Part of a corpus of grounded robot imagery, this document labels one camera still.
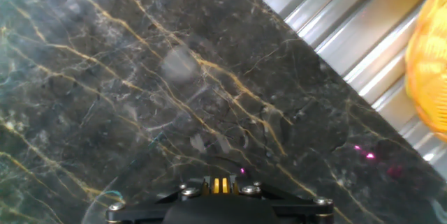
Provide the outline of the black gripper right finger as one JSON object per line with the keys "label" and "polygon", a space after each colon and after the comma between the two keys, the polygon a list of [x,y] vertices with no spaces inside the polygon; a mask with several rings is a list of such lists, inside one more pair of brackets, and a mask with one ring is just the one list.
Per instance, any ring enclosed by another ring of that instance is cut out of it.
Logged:
{"label": "black gripper right finger", "polygon": [[334,202],[326,197],[301,198],[265,182],[235,174],[229,176],[228,189],[265,203],[281,223],[334,223]]}

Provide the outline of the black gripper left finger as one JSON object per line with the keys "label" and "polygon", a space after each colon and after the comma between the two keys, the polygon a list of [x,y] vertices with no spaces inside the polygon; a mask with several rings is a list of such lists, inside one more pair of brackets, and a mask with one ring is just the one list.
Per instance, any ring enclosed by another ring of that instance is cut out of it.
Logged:
{"label": "black gripper left finger", "polygon": [[137,204],[114,203],[105,212],[106,223],[144,223],[161,221],[177,203],[210,194],[210,176],[189,179],[167,192]]}

